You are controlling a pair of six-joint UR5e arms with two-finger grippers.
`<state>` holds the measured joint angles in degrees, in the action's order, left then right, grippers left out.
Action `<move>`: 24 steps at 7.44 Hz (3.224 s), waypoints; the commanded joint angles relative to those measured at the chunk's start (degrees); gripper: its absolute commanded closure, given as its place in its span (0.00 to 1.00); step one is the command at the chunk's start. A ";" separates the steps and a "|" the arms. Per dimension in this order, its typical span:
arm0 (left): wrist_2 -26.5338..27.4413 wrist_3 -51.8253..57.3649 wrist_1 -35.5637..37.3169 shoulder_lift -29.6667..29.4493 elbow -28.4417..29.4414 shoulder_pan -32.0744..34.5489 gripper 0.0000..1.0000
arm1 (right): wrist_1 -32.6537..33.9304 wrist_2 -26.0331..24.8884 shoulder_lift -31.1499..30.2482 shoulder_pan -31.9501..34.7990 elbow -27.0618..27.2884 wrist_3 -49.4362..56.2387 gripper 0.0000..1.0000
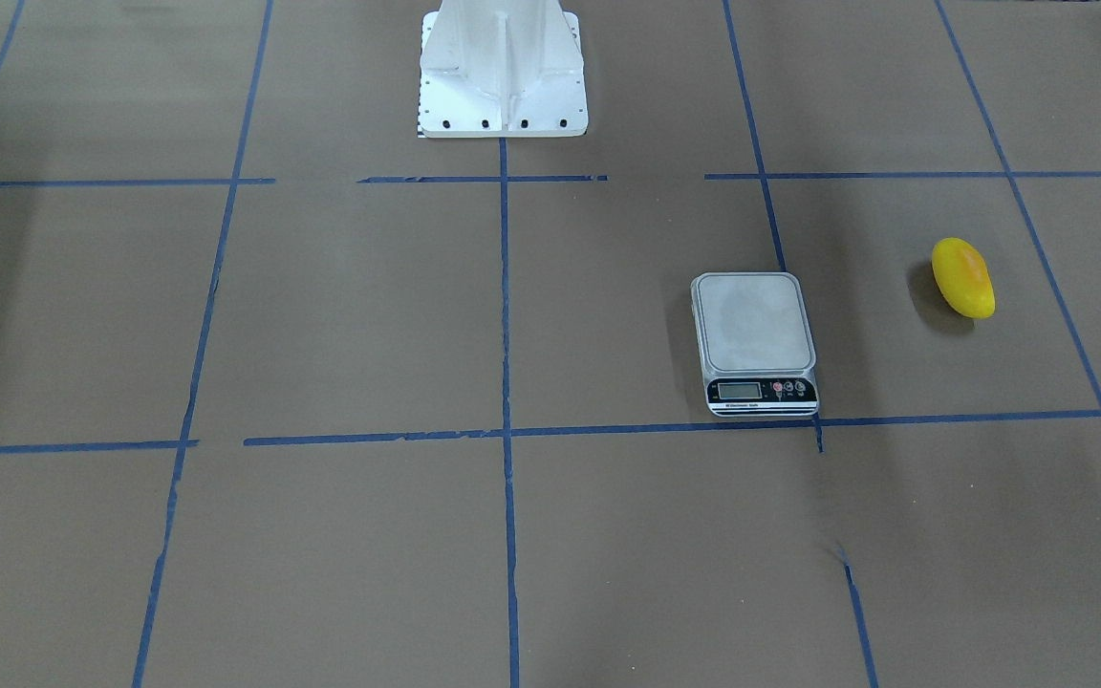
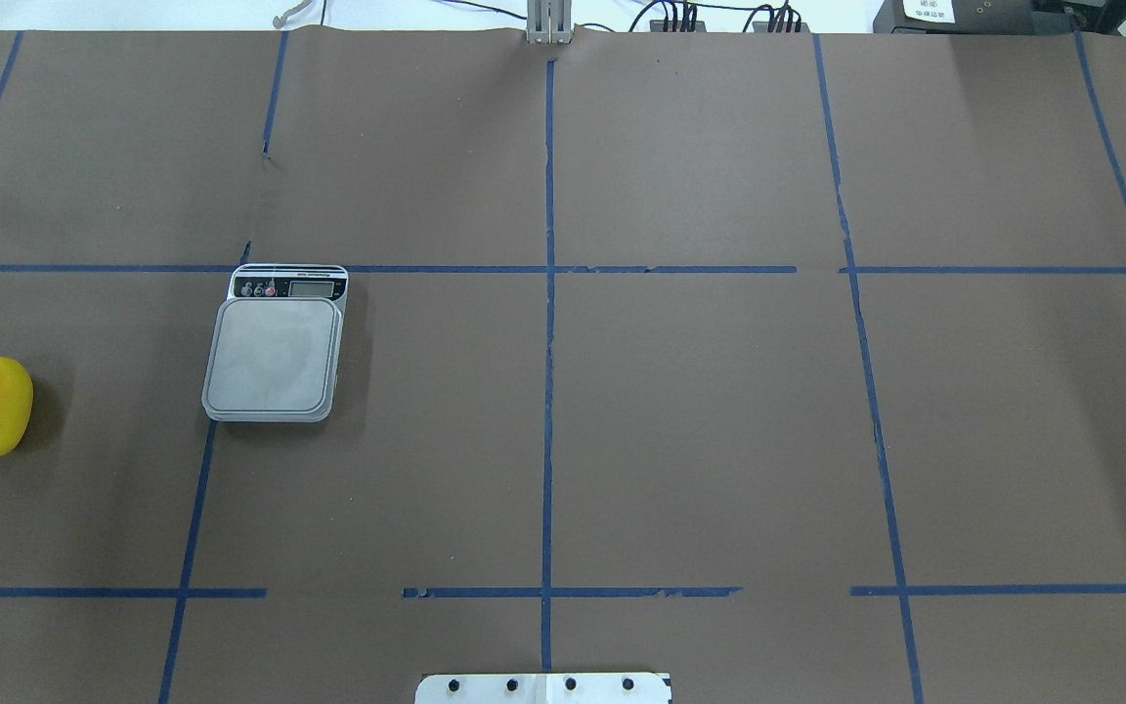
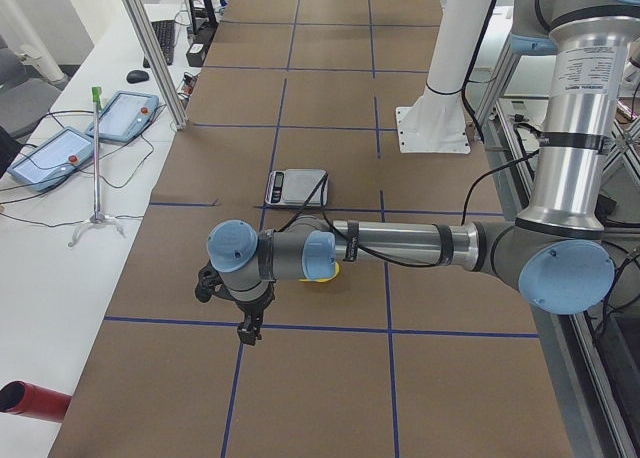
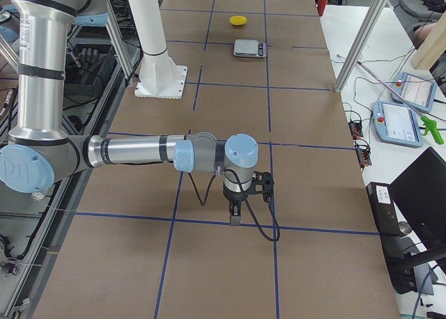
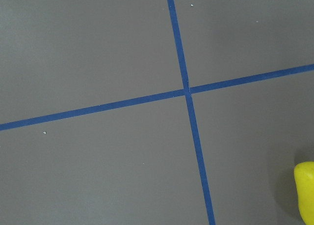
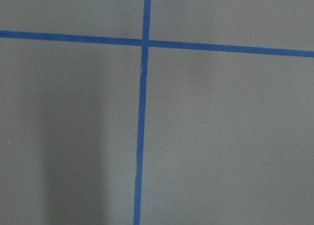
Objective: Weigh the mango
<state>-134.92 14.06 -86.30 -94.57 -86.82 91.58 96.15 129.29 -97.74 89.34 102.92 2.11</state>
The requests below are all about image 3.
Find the silver blue-capped robot arm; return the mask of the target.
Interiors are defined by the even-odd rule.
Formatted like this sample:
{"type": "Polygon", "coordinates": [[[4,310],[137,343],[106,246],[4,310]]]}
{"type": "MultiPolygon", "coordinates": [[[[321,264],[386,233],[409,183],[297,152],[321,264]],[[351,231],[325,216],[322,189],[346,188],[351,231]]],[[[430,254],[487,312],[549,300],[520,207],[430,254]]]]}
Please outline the silver blue-capped robot arm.
{"type": "Polygon", "coordinates": [[[554,54],[533,191],[511,222],[457,226],[330,220],[298,211],[279,229],[218,224],[196,298],[242,312],[237,333],[254,344],[279,280],[335,277],[341,263],[379,259],[408,268],[459,266],[494,276],[557,315],[604,300],[617,275],[595,214],[639,0],[515,0],[511,39],[523,54],[554,54]]]}

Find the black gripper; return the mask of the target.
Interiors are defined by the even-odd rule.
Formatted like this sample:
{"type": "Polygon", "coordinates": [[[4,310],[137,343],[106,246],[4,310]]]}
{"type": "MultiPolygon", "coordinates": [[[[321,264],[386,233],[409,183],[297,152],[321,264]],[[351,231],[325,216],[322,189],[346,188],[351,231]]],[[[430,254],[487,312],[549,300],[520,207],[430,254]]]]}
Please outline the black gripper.
{"type": "Polygon", "coordinates": [[[244,314],[243,320],[237,327],[240,341],[255,345],[261,339],[260,327],[263,323],[264,311],[275,299],[274,284],[259,282],[249,290],[236,290],[231,286],[228,286],[227,290],[244,314]]]}

